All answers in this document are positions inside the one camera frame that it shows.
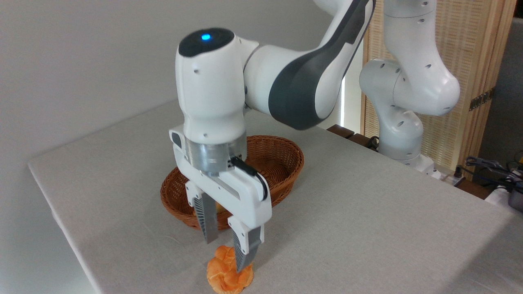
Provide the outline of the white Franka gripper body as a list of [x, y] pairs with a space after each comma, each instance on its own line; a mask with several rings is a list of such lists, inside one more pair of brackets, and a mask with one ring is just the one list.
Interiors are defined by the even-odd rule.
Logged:
[[251, 176], [230, 160], [247, 155], [246, 134], [220, 145], [192, 142], [183, 127], [169, 130], [178, 169], [247, 227], [260, 227], [272, 216], [270, 197], [264, 197], [264, 179]]

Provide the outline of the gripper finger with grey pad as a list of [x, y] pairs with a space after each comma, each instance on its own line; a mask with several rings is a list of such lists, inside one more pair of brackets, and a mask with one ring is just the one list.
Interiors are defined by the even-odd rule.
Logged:
[[200, 229], [207, 244], [217, 239], [216, 201], [192, 181], [186, 183], [188, 203], [194, 208]]
[[233, 230], [235, 264], [239, 273], [252, 263], [264, 242], [264, 225], [250, 228], [235, 216], [228, 218], [228, 225]]

